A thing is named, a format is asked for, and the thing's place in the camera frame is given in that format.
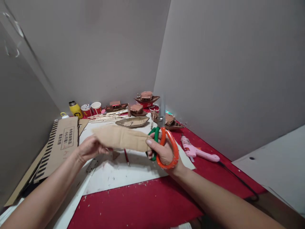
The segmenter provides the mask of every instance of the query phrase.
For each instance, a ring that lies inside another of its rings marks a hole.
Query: cardboard house model
[[[140,96],[141,101],[150,101],[153,98],[152,92],[142,92]]]
[[[136,114],[141,114],[143,112],[143,106],[140,104],[132,105],[130,111]]]

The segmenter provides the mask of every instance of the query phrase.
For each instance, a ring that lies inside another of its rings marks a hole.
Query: red pencil
[[[129,165],[129,160],[128,160],[128,157],[127,157],[127,153],[126,153],[126,149],[124,149],[124,152],[125,152],[125,157],[126,157],[127,165],[130,166]]]

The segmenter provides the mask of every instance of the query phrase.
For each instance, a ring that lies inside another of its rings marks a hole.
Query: pink glue gun
[[[193,157],[199,156],[211,162],[219,162],[220,158],[216,154],[208,154],[194,147],[190,141],[182,135],[181,142],[185,150],[185,154],[194,162]]]

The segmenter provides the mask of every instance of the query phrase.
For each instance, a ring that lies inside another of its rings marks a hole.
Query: orange scissors handle
[[[175,141],[174,137],[172,136],[172,133],[169,130],[166,130],[165,127],[161,127],[161,132],[162,132],[162,137],[161,137],[160,145],[162,145],[162,146],[165,145],[166,135],[167,135],[171,144],[172,144],[172,146],[173,146],[174,158],[169,165],[164,165],[160,161],[159,154],[157,154],[157,163],[163,169],[171,169],[171,168],[174,168],[178,164],[179,149],[178,149],[178,146],[176,144],[176,141]]]

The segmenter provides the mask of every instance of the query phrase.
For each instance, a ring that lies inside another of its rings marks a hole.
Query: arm
[[[1,229],[45,228],[65,199],[72,182],[85,162],[108,153],[90,136],[16,208]]]
[[[172,161],[173,152],[168,139],[165,146],[151,140],[147,140],[146,143],[159,154],[163,164]],[[181,159],[177,166],[167,170],[167,173],[209,216],[225,228],[284,228],[248,202],[186,168]]]

